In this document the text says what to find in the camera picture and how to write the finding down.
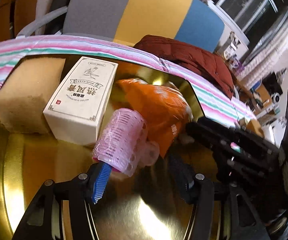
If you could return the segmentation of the orange snack bag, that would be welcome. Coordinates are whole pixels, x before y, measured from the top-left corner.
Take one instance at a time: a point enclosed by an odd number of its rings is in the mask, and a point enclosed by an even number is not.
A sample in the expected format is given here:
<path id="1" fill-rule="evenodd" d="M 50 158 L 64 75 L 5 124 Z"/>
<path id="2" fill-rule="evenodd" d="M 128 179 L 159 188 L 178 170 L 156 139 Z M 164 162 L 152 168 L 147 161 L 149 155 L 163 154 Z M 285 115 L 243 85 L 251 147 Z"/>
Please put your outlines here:
<path id="1" fill-rule="evenodd" d="M 133 110 L 144 118 L 148 139 L 158 144 L 160 156 L 168 149 L 185 124 L 193 118 L 183 95 L 175 88 L 151 85 L 137 78 L 117 81 Z"/>

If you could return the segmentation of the pink hair roller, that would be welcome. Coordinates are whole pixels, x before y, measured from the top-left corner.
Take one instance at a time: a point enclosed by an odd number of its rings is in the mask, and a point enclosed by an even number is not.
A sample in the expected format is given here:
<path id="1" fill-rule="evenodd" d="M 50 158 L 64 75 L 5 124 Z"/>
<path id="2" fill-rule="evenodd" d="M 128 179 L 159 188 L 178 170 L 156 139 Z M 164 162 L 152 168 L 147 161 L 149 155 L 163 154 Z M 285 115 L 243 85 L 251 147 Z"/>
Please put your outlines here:
<path id="1" fill-rule="evenodd" d="M 131 177 L 137 167 L 154 165 L 160 155 L 157 142 L 148 140 L 144 118 L 128 108 L 114 111 L 92 152 L 94 159 Z"/>

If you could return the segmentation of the cream printed carton box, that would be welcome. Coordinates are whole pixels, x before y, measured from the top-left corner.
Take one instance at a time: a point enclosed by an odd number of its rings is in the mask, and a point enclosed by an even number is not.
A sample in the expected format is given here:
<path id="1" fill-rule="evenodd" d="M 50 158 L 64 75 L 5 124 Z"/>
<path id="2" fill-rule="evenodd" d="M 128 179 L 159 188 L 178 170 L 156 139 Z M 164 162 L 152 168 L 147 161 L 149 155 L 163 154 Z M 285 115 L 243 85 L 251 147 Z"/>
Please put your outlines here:
<path id="1" fill-rule="evenodd" d="M 85 56 L 76 62 L 43 111 L 56 139 L 95 144 L 118 65 Z"/>

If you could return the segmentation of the mustard yellow sponge block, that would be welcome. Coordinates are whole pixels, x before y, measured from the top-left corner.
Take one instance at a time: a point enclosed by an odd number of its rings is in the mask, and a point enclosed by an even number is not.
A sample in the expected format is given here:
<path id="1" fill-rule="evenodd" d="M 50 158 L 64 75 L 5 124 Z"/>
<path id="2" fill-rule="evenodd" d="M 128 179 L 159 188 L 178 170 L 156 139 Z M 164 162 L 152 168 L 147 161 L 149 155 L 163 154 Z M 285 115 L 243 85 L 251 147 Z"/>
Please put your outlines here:
<path id="1" fill-rule="evenodd" d="M 65 59 L 23 61 L 0 89 L 0 122 L 11 133 L 49 133 L 43 110 L 59 86 Z"/>

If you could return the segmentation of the striped pink green tablecloth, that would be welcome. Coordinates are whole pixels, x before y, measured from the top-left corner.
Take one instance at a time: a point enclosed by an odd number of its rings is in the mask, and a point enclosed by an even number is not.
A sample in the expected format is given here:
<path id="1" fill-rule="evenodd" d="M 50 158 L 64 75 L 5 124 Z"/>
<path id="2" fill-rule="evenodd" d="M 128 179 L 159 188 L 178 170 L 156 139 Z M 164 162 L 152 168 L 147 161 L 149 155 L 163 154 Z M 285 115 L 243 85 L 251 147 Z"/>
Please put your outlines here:
<path id="1" fill-rule="evenodd" d="M 203 112 L 214 121 L 229 127 L 242 118 L 256 117 L 243 102 L 229 99 L 209 81 L 182 66 L 115 42 L 81 36 L 38 35 L 0 42 L 0 88 L 22 58 L 43 54 L 102 56 L 108 60 L 138 63 L 189 81 Z"/>

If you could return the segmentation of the dark red jacket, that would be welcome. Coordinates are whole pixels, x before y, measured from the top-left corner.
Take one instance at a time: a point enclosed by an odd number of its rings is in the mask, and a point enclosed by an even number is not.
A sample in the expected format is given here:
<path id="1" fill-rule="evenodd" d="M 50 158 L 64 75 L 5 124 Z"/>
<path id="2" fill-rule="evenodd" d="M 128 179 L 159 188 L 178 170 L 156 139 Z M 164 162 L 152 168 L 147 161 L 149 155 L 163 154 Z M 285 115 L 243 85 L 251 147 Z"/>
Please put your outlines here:
<path id="1" fill-rule="evenodd" d="M 208 80 L 229 99 L 234 84 L 223 59 L 207 50 L 162 36 L 146 35 L 134 48 L 178 64 Z"/>

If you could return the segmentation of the gold tray box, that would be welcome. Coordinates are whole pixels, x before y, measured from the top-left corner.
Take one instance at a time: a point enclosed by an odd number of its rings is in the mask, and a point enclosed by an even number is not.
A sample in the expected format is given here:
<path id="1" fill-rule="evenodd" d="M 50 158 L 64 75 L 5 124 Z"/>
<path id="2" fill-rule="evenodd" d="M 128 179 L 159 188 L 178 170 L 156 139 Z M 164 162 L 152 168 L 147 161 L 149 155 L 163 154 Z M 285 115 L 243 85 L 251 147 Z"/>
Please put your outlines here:
<path id="1" fill-rule="evenodd" d="M 26 56 L 16 63 L 11 75 L 23 61 L 49 57 L 65 59 L 62 80 L 81 55 Z M 154 85 L 173 82 L 188 101 L 194 117 L 202 116 L 198 106 L 201 97 L 193 91 L 193 81 L 188 81 L 193 74 L 179 77 L 140 64 L 89 57 L 119 64 L 114 83 L 132 77 Z M 118 107 L 128 106 L 122 90 L 114 84 L 103 128 Z M 217 167 L 211 150 L 200 144 L 185 145 L 176 150 L 194 171 L 217 181 Z M 0 239 L 12 239 L 29 202 L 44 181 L 71 180 L 86 172 L 93 163 L 90 147 L 57 141 L 51 133 L 9 133 L 0 122 Z M 185 239 L 193 206 L 186 204 L 173 190 L 168 171 L 168 160 L 159 157 L 154 166 L 140 168 L 130 178 L 112 172 L 103 198 L 92 210 L 99 239 Z"/>

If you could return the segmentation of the white box with pens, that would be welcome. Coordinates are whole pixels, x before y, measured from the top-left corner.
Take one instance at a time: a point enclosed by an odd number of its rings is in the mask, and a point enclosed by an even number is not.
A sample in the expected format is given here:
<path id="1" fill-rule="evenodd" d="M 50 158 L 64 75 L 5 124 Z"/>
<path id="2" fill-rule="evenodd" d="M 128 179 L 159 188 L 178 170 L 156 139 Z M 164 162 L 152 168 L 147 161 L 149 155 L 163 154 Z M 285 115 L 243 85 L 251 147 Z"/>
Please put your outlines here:
<path id="1" fill-rule="evenodd" d="M 226 42 L 217 50 L 217 54 L 228 61 L 237 51 L 239 44 L 241 44 L 241 41 L 236 34 L 231 31 Z"/>

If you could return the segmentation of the grey yellow blue chair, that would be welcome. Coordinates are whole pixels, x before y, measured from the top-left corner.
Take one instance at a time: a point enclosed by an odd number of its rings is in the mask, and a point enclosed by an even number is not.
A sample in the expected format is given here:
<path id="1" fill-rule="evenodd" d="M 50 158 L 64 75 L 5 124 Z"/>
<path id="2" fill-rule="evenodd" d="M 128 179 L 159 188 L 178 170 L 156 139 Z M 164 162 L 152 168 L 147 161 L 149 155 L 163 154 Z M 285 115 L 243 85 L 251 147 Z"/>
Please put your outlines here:
<path id="1" fill-rule="evenodd" d="M 127 46 L 155 35 L 214 51 L 224 31 L 222 19 L 200 0 L 53 0 L 50 12 L 18 35 L 28 37 L 59 18 L 57 33 Z"/>

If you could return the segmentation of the window with white frame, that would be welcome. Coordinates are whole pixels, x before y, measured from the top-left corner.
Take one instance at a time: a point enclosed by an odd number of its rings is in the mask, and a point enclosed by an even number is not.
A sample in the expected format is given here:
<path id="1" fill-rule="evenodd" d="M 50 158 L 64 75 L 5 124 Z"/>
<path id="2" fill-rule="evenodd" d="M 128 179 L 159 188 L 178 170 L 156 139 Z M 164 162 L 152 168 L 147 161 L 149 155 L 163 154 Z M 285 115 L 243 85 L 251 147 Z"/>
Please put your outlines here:
<path id="1" fill-rule="evenodd" d="M 255 24 L 267 17 L 275 20 L 285 6 L 283 0 L 209 0 L 207 4 L 247 46 Z"/>

